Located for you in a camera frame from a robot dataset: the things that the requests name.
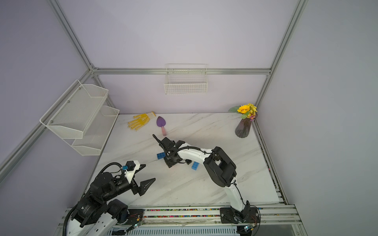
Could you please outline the light blue lego brick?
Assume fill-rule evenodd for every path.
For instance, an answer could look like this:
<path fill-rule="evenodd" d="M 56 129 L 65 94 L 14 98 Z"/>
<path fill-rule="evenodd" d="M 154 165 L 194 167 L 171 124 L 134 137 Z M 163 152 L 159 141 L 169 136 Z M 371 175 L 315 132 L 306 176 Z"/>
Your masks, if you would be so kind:
<path fill-rule="evenodd" d="M 198 167 L 199 167 L 199 163 L 194 162 L 193 165 L 192 165 L 192 169 L 196 171 L 198 169 Z"/>

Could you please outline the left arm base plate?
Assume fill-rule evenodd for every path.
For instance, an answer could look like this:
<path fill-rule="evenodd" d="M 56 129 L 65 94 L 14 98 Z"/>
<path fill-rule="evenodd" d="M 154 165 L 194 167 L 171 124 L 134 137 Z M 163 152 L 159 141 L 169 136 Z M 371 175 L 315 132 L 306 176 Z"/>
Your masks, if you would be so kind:
<path fill-rule="evenodd" d="M 135 225 L 143 220 L 144 217 L 144 209 L 137 208 L 137 209 L 128 209 L 128 216 L 124 225 Z"/>

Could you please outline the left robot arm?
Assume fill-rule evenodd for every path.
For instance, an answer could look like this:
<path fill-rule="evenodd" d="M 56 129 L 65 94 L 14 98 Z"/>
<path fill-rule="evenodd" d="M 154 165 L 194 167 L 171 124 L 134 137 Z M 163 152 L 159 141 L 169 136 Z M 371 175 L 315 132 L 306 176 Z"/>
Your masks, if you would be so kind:
<path fill-rule="evenodd" d="M 145 168 L 138 161 L 125 165 L 111 162 L 95 176 L 89 189 L 67 213 L 62 234 L 64 236 L 104 236 L 116 225 L 126 225 L 123 235 L 142 225 L 143 209 L 129 209 L 117 197 L 127 191 L 143 196 L 155 178 L 137 183 L 135 174 Z"/>

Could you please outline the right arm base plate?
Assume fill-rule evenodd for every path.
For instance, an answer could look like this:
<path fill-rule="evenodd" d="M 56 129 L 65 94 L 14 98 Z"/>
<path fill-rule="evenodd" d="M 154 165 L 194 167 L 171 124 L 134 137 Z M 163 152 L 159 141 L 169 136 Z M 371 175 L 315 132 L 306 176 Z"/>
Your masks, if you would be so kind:
<path fill-rule="evenodd" d="M 246 224 L 246 223 L 260 223 L 261 217 L 258 208 L 255 206 L 237 211 L 231 207 L 220 208 L 220 220 L 222 224 Z"/>

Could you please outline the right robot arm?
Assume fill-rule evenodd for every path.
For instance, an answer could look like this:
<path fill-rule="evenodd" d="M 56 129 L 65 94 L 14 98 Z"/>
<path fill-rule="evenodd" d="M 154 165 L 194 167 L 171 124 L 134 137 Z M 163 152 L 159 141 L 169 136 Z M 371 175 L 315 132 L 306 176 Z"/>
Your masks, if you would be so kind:
<path fill-rule="evenodd" d="M 231 216 L 223 216 L 231 223 L 245 223 L 251 217 L 251 205 L 248 201 L 244 202 L 242 195 L 237 187 L 236 164 L 220 147 L 205 149 L 192 146 L 184 141 L 174 142 L 165 137 L 159 140 L 156 135 L 152 137 L 158 142 L 165 154 L 163 160 L 171 168 L 176 164 L 190 160 L 202 164 L 211 180 L 219 187 L 223 188 L 230 200 Z"/>

